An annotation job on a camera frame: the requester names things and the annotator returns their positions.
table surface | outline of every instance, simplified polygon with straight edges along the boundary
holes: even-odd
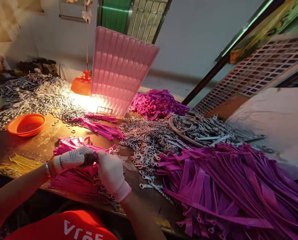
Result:
[[[109,141],[105,137],[95,134],[85,128],[78,126],[68,128],[66,127],[66,124],[61,121],[55,126],[52,126],[52,123],[56,120],[58,119],[49,114],[46,117],[44,130],[33,137],[22,138],[12,135],[8,131],[0,131],[0,174],[16,178],[30,171],[30,169],[38,167],[39,164],[48,161],[53,156],[53,149],[59,145],[59,137],[82,136],[84,139],[90,136],[94,145],[106,149],[110,148],[114,143],[119,145],[120,140],[117,138],[113,141]],[[117,126],[121,121],[119,120],[117,124],[107,123],[106,121],[102,121],[102,123],[108,126]],[[73,129],[76,130],[76,133],[74,134],[71,133]],[[131,186],[133,192],[141,198],[144,206],[154,215],[157,224],[162,230],[168,233],[186,238],[184,230],[176,225],[177,221],[184,219],[180,207],[174,207],[154,189],[140,189],[139,184],[147,184],[147,181],[142,179],[141,175],[131,162],[130,156],[133,155],[133,150],[128,147],[127,149],[120,150],[119,154],[128,157],[127,162],[124,163],[126,181]],[[19,159],[19,157],[21,160],[31,164],[24,166],[21,164],[19,165],[18,162],[17,165],[15,162],[17,162],[16,159]],[[41,188],[77,202],[92,205],[105,211],[115,212],[111,205],[104,204],[99,198],[85,197],[66,191],[49,189],[47,185],[48,183],[44,184]],[[125,216],[122,209],[115,213]]]

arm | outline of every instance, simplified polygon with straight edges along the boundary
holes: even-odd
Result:
[[[140,199],[131,192],[131,187],[123,176],[121,160],[105,152],[99,156],[99,176],[106,189],[120,203],[138,240],[166,240],[163,232],[155,223],[152,215],[146,210]]]
[[[75,157],[70,156],[70,152],[74,152]],[[85,162],[85,154],[93,154],[94,151],[82,147],[76,150],[56,156],[49,161],[48,169],[51,176],[55,176],[57,172],[64,168],[78,167]],[[35,191],[49,179],[48,171],[45,165],[28,172],[21,177],[12,180],[5,186],[0,188],[0,228],[6,218],[24,201],[31,197]]]
[[[131,193],[120,205],[129,218],[138,240],[166,239],[151,214],[134,193]]]
[[[55,175],[52,161],[48,162],[51,175]],[[0,228],[6,218],[49,179],[46,166],[41,167],[12,180],[0,188]]]

pile of pink straps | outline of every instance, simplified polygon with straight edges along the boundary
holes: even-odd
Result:
[[[73,149],[87,146],[95,151],[105,151],[109,152],[109,149],[103,149],[90,144],[86,144],[85,141],[89,140],[90,137],[82,140],[81,136],[69,137],[69,138],[59,138],[60,146],[53,150],[55,156],[61,155],[65,152],[71,151]],[[57,174],[54,180],[49,183],[49,188],[66,190],[75,194],[89,196],[89,197],[102,197],[106,201],[111,201],[113,196],[110,195],[102,185],[100,179],[98,178],[98,166],[97,164],[86,167],[86,168],[71,168],[66,169]]]
[[[262,152],[221,143],[160,157],[156,174],[189,236],[298,240],[298,185]]]
[[[110,127],[98,122],[91,122],[88,119],[81,117],[77,117],[72,121],[81,121],[81,126],[93,131],[94,133],[98,133],[104,136],[110,141],[113,140],[113,137],[116,137],[118,139],[124,139],[123,133],[117,127]]]
[[[174,99],[168,90],[152,89],[147,93],[137,93],[133,99],[129,111],[138,112],[146,117],[146,120],[163,118],[170,113],[184,116],[190,108],[182,105]]]
[[[94,119],[97,119],[97,120],[104,120],[104,121],[111,122],[111,123],[117,123],[118,122],[116,120],[115,116],[102,116],[102,115],[97,115],[97,114],[92,113],[92,112],[87,112],[85,117],[94,118]]]

white work glove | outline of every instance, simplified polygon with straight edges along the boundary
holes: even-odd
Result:
[[[56,172],[61,172],[66,168],[78,167],[85,162],[85,154],[94,154],[94,150],[83,146],[75,150],[66,152],[53,158]]]
[[[99,177],[109,193],[122,202],[131,193],[131,187],[125,181],[121,160],[116,155],[98,151]]]

bracelet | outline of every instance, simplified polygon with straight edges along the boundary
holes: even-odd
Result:
[[[46,166],[46,174],[48,178],[51,178],[50,172],[49,172],[49,167],[48,167],[48,163],[45,164]]]

